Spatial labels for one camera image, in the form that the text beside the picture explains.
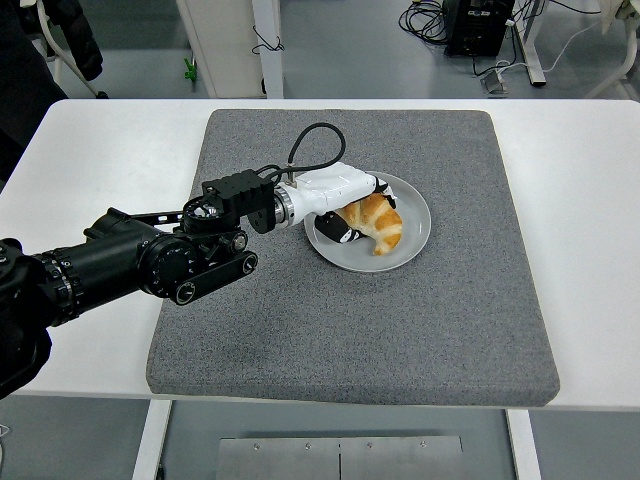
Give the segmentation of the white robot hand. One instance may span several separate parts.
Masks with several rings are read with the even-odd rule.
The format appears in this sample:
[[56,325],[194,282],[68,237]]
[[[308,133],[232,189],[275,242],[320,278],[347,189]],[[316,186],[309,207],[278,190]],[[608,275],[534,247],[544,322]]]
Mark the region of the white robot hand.
[[402,237],[403,221],[389,184],[341,162],[279,184],[277,197],[283,224],[312,216],[315,228],[335,243],[369,237],[376,242],[374,253],[384,255]]

